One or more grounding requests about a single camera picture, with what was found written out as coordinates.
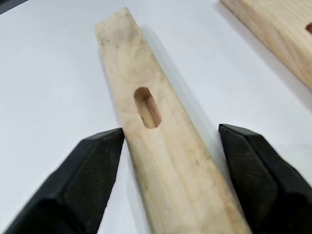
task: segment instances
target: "pine wood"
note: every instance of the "pine wood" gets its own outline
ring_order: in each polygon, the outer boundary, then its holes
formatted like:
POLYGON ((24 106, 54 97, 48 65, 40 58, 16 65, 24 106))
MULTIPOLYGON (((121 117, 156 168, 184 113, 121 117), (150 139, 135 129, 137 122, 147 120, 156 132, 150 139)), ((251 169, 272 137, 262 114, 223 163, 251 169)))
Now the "pine wood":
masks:
POLYGON ((311 0, 220 0, 312 90, 311 0))
POLYGON ((128 9, 96 35, 152 232, 250 233, 128 9))

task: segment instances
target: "light wooden plank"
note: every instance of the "light wooden plank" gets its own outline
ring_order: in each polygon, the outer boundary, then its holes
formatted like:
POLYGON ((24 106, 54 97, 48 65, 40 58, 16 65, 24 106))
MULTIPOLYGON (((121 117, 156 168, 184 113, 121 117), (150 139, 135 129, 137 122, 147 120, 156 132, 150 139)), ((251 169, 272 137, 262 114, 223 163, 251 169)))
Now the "light wooden plank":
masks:
POLYGON ((220 1, 312 90, 311 0, 220 1))
POLYGON ((96 35, 152 232, 250 233, 128 9, 96 35))

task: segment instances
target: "wood grain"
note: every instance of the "wood grain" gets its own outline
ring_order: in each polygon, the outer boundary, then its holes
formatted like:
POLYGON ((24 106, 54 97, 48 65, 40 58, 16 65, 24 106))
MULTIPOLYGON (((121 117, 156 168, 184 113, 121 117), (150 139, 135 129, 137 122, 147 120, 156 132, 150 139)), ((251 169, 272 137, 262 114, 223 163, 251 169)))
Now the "wood grain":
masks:
POLYGON ((98 24, 96 36, 152 232, 250 233, 128 9, 98 24))
POLYGON ((311 0, 220 0, 312 91, 311 0))

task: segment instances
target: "black plastic jaw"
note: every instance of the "black plastic jaw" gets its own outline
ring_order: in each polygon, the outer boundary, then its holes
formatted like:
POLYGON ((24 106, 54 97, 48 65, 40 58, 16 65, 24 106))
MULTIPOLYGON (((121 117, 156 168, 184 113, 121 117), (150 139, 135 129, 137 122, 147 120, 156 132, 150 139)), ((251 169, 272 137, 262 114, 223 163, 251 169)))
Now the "black plastic jaw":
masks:
POLYGON ((230 176, 255 234, 311 234, 312 189, 265 138, 220 124, 230 176))
POLYGON ((6 234, 96 234, 116 180, 122 129, 82 140, 6 234))

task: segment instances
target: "wooden stick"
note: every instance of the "wooden stick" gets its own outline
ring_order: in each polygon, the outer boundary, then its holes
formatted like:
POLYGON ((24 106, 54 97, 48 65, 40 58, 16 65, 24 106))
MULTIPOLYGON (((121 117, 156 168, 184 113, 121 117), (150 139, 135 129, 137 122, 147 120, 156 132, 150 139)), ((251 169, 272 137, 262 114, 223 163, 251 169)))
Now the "wooden stick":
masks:
POLYGON ((312 90, 311 0, 220 0, 312 90))
POLYGON ((244 218, 127 8, 96 35, 155 234, 245 234, 244 218))

